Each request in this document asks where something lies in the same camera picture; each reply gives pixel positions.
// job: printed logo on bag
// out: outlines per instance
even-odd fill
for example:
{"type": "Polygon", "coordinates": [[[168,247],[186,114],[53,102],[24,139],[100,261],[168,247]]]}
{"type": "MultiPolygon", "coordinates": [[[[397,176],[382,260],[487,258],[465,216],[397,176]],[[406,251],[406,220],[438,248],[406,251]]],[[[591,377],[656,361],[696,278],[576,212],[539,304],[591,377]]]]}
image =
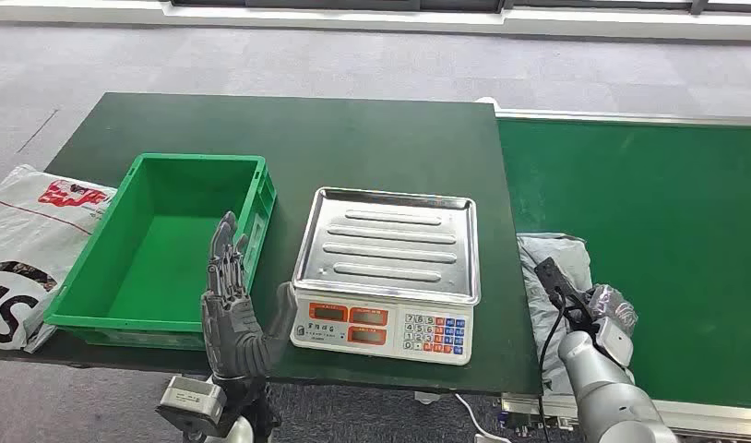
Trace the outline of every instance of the printed logo on bag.
{"type": "MultiPolygon", "coordinates": [[[[0,272],[17,274],[26,279],[35,281],[47,293],[57,285],[57,281],[43,270],[33,268],[31,265],[19,261],[0,262],[0,272]]],[[[9,288],[0,285],[0,301],[6,299],[0,305],[0,316],[8,327],[6,333],[0,331],[0,343],[9,343],[12,341],[14,339],[14,334],[19,327],[19,321],[12,312],[12,307],[14,307],[14,305],[24,304],[32,309],[39,303],[39,300],[34,297],[19,293],[9,294],[9,291],[9,288]]]]}
{"type": "Polygon", "coordinates": [[[57,207],[80,206],[84,203],[101,203],[107,195],[97,189],[80,186],[68,180],[55,180],[47,186],[39,203],[50,203],[57,207]]]}

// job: robotic arm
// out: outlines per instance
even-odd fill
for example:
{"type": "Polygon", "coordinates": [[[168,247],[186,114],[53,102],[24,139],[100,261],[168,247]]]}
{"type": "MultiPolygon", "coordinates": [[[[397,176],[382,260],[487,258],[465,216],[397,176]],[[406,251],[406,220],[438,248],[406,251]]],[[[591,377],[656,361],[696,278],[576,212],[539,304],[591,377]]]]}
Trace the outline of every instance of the robotic arm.
{"type": "Polygon", "coordinates": [[[290,283],[278,288],[277,308],[262,330],[247,293],[243,251],[234,242],[237,220],[227,212],[212,236],[207,290],[201,296],[202,329],[212,376],[175,376],[156,411],[183,431],[185,442],[266,440],[280,418],[269,407],[266,375],[277,363],[297,312],[290,283]]]}
{"type": "Polygon", "coordinates": [[[650,396],[627,370],[633,344],[614,320],[593,319],[578,293],[551,258],[536,267],[550,301],[571,325],[558,346],[577,400],[579,424],[595,443],[676,443],[650,396]]]}
{"type": "Polygon", "coordinates": [[[202,294],[202,328],[213,379],[263,377],[280,360],[297,311],[292,286],[278,288],[277,310],[263,331],[244,287],[243,251],[247,236],[233,243],[237,220],[227,212],[212,236],[208,286],[202,294]]]}

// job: green bin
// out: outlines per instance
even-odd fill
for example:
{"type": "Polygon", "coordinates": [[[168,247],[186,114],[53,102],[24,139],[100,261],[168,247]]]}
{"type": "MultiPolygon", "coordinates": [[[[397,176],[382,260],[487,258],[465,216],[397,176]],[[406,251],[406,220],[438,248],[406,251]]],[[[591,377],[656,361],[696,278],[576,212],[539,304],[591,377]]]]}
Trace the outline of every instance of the green bin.
{"type": "Polygon", "coordinates": [[[250,290],[275,196],[263,157],[140,155],[44,321],[91,344],[204,349],[210,238],[232,210],[250,290]]]}

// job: gray carpet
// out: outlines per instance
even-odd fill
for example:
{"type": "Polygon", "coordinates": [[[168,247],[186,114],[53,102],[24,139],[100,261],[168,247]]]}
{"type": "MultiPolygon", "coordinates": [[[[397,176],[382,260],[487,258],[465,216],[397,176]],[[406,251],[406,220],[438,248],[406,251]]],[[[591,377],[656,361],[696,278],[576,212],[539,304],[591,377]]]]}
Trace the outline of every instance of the gray carpet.
{"type": "MultiPolygon", "coordinates": [[[[751,46],[400,33],[0,25],[0,179],[43,168],[108,90],[472,101],[751,116],[751,46]]],[[[176,442],[152,411],[169,374],[0,362],[0,443],[176,442]]],[[[273,387],[276,441],[471,442],[451,396],[273,387]]],[[[469,396],[495,430],[494,399],[469,396]]],[[[554,441],[579,436],[554,432],[554,441]]],[[[539,437],[532,440],[542,441],[539,437]]]]}

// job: digital scale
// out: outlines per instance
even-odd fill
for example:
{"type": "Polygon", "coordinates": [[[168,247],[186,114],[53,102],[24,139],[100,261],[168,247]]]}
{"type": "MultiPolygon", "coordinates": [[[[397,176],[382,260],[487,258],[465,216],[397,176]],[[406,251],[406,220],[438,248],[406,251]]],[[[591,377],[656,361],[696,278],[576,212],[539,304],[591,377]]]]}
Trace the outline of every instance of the digital scale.
{"type": "Polygon", "coordinates": [[[292,283],[295,346],[465,365],[481,298],[476,205],[322,187],[292,283]]]}

